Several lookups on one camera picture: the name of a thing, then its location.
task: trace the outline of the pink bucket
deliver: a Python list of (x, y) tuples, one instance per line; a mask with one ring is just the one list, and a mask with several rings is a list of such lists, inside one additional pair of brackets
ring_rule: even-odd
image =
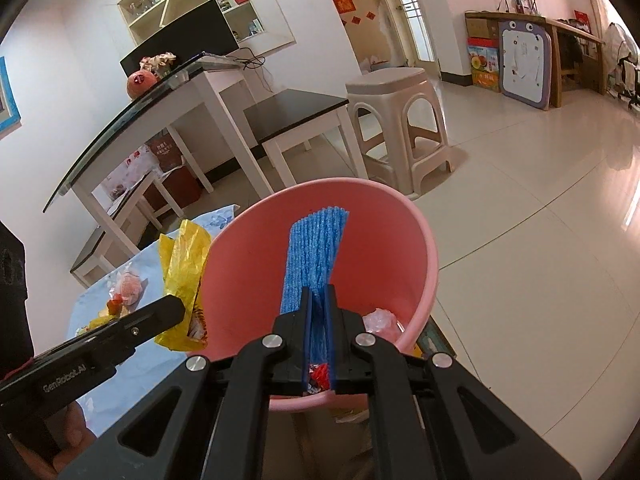
[[(202, 304), (210, 360), (235, 355), (271, 331), (280, 313), (289, 230), (327, 206), (349, 211), (331, 283), (338, 306), (362, 316), (393, 312), (404, 327), (395, 342), (411, 352), (433, 306), (438, 255), (418, 208), (396, 190), (369, 180), (327, 178), (289, 187), (261, 200), (218, 235), (202, 277)], [(316, 407), (366, 406), (365, 396), (333, 392), (281, 399), (270, 409), (300, 412)]]

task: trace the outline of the black sleeve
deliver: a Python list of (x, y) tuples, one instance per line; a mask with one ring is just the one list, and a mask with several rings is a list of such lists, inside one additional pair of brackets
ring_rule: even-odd
[(0, 222), (0, 380), (33, 357), (24, 245)]

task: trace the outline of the metal screw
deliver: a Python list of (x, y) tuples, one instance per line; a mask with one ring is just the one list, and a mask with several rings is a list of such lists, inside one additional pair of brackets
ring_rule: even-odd
[(201, 355), (194, 355), (187, 359), (187, 369), (191, 372), (199, 372), (207, 365), (207, 360)]
[(431, 360), (436, 368), (449, 368), (453, 364), (451, 356), (443, 352), (434, 355)]
[(356, 343), (360, 346), (373, 346), (376, 343), (376, 336), (363, 332), (356, 336)]
[(262, 344), (267, 348), (277, 348), (282, 345), (282, 338), (278, 334), (269, 334), (262, 338)]

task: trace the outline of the light blue tablecloth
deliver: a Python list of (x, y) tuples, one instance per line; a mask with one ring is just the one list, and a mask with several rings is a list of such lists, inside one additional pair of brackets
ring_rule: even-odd
[[(214, 237), (233, 218), (234, 206), (230, 205), (204, 213), (193, 221)], [(175, 238), (176, 234), (177, 231), (174, 231), (169, 236)], [(158, 257), (158, 242), (140, 251), (130, 261), (140, 278), (147, 280), (138, 303), (138, 308), (143, 308), (163, 295), (164, 283)], [(88, 325), (104, 308), (109, 299), (108, 281), (116, 272), (118, 269), (93, 284), (78, 298), (69, 320), (67, 338), (74, 337), (78, 328)], [(140, 345), (133, 357), (118, 366), (114, 377), (78, 399), (89, 429), (96, 435), (103, 434), (111, 424), (174, 371), (185, 357), (183, 352), (170, 351), (152, 340)]]

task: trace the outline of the wooden counter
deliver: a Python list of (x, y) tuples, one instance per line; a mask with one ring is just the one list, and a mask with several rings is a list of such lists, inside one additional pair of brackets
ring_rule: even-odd
[[(552, 20), (545, 16), (530, 16), (529, 14), (519, 14), (517, 12), (466, 12), (465, 18), (478, 18), (484, 20), (495, 20), (497, 22), (507, 22), (510, 20), (520, 20), (535, 23), (544, 27), (551, 37), (551, 96), (549, 104), (559, 108), (562, 106), (562, 67), (560, 66), (560, 46), (558, 43), (558, 29), (561, 34), (571, 34), (578, 38), (591, 41), (596, 44), (598, 59), (585, 56), (580, 67), (580, 81), (583, 87), (590, 88), (602, 95), (607, 92), (607, 75), (604, 73), (602, 57), (602, 45), (604, 41), (596, 36), (584, 32), (579, 28), (572, 27), (558, 20)], [(573, 73), (567, 70), (564, 74)]]

